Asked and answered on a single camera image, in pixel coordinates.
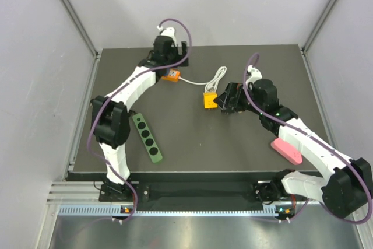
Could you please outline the green power strip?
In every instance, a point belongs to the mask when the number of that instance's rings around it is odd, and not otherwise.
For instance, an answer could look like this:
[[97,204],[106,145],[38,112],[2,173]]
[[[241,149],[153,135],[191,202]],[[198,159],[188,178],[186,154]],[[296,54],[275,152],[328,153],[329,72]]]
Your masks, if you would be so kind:
[[145,149],[150,157],[152,163],[160,163],[163,159],[163,155],[153,137],[153,134],[146,123],[145,118],[141,113],[137,113],[132,116],[136,129],[138,130],[139,136],[145,146]]

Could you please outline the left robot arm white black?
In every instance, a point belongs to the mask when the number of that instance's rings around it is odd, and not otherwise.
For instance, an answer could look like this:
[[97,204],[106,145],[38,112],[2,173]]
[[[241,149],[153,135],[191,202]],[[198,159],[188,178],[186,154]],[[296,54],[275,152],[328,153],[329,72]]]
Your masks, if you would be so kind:
[[147,89],[154,86],[167,71],[178,65],[188,66],[187,43],[178,51],[175,29],[161,31],[148,57],[141,60],[132,74],[113,92],[91,100],[92,120],[87,145],[95,138],[103,151],[107,180],[119,200],[131,196],[132,186],[125,181],[130,175],[126,162],[125,142],[130,134],[129,111]]

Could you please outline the yellow plug adapter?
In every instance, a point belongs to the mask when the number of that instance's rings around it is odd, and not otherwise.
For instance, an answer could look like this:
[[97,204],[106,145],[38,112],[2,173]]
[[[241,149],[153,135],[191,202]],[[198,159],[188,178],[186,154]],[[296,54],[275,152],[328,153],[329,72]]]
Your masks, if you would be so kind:
[[217,97],[216,92],[204,92],[203,93],[203,106],[204,109],[210,110],[218,108],[218,105],[214,102],[214,99]]

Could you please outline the orange power strip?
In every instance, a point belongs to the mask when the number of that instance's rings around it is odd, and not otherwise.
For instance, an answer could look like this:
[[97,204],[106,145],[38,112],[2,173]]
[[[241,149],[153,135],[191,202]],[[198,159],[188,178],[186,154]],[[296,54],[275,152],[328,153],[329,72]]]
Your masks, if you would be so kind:
[[177,69],[168,69],[161,78],[169,82],[177,83],[180,78],[180,71]]

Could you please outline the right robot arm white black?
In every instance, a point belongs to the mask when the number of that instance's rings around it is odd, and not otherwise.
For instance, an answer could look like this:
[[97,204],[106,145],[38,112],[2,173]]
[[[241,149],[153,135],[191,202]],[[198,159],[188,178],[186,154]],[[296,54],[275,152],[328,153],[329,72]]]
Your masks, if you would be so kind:
[[331,214],[343,219],[364,205],[372,215],[372,171],[363,158],[354,160],[312,132],[288,107],[280,104],[277,88],[269,79],[247,85],[231,82],[214,99],[222,112],[251,111],[262,126],[306,158],[320,173],[310,176],[284,170],[272,179],[272,193],[280,200],[291,194],[313,199]]

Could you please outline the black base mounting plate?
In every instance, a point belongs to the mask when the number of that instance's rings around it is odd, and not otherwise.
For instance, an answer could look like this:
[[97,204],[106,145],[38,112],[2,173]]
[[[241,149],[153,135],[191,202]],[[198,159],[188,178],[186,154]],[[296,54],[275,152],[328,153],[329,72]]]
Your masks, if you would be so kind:
[[100,202],[135,202],[138,211],[251,211],[289,202],[271,171],[133,173],[130,186],[103,180]]

